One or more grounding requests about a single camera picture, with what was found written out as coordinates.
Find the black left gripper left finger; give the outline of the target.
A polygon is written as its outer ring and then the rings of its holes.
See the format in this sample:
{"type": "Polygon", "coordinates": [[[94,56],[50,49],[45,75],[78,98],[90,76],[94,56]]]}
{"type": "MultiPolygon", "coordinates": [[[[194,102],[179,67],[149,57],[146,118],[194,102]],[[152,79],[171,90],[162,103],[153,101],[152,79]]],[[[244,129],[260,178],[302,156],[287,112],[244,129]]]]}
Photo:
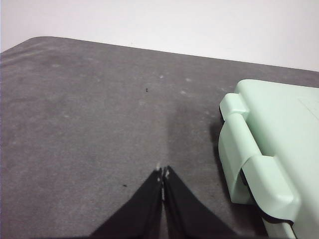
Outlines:
{"type": "Polygon", "coordinates": [[[161,217],[162,169],[155,169],[134,195],[101,224],[94,239],[148,239],[161,217]]]}

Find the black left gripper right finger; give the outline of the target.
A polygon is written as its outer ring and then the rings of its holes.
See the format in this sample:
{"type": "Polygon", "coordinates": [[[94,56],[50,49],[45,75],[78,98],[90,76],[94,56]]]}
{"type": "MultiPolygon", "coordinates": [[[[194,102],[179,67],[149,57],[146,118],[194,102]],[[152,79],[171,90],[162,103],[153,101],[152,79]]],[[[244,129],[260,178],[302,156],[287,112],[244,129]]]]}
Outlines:
{"type": "Polygon", "coordinates": [[[196,198],[170,166],[163,173],[163,193],[171,239],[234,239],[238,236],[196,198]]]}

